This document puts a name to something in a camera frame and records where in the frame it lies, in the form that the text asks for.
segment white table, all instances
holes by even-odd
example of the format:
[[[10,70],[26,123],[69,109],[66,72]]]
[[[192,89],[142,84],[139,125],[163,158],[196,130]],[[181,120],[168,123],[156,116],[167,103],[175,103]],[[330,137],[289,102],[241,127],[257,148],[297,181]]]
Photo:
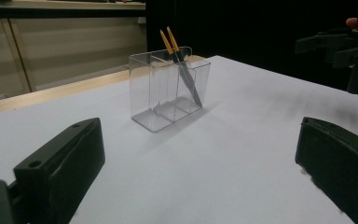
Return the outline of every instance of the white table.
[[[71,223],[353,223],[295,154],[304,117],[358,134],[358,95],[206,60],[204,108],[159,133],[131,120],[128,80],[0,112],[0,179],[11,183],[13,167],[56,134],[99,117],[106,164]]]

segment black curtain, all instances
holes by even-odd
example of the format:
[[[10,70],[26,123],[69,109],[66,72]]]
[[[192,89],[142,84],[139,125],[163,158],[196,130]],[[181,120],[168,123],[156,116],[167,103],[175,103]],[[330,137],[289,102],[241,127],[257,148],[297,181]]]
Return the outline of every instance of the black curtain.
[[[242,63],[345,91],[350,68],[332,68],[325,50],[295,54],[296,40],[347,27],[358,1],[189,1],[146,4],[148,50],[164,49],[159,30],[170,26],[194,54]]]

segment pencil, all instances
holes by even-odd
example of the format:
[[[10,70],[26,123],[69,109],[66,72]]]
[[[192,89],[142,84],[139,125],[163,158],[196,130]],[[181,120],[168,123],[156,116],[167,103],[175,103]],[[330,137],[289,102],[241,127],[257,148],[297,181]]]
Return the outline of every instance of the pencil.
[[[191,76],[190,72],[188,71],[188,68],[185,63],[185,59],[179,50],[179,47],[176,43],[175,38],[173,37],[170,27],[167,27],[167,30],[168,30],[170,40],[172,42],[172,46],[171,46],[170,42],[168,41],[167,37],[165,36],[164,32],[162,32],[161,30],[159,31],[161,33],[161,37],[162,37],[162,40],[164,41],[165,47],[167,48],[168,53],[171,55],[172,60],[175,63],[179,63],[179,65],[180,65],[180,73],[179,74],[181,75],[182,80],[185,82],[185,85],[190,90],[191,95],[193,96],[194,102],[197,105],[202,106],[199,94],[196,90],[196,86],[195,86],[193,77]]]

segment wall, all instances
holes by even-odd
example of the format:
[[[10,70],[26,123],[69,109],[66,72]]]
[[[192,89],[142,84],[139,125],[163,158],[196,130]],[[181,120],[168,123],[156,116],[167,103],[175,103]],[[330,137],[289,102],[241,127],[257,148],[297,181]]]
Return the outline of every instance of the wall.
[[[145,51],[138,18],[0,20],[0,98],[127,69]]]

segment clear plastic container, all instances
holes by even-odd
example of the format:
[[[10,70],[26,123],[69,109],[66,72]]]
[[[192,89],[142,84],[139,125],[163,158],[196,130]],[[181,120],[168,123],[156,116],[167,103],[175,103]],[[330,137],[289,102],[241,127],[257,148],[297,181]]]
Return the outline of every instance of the clear plastic container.
[[[179,52],[179,63],[167,50],[130,56],[131,118],[153,133],[202,108],[211,64]]]

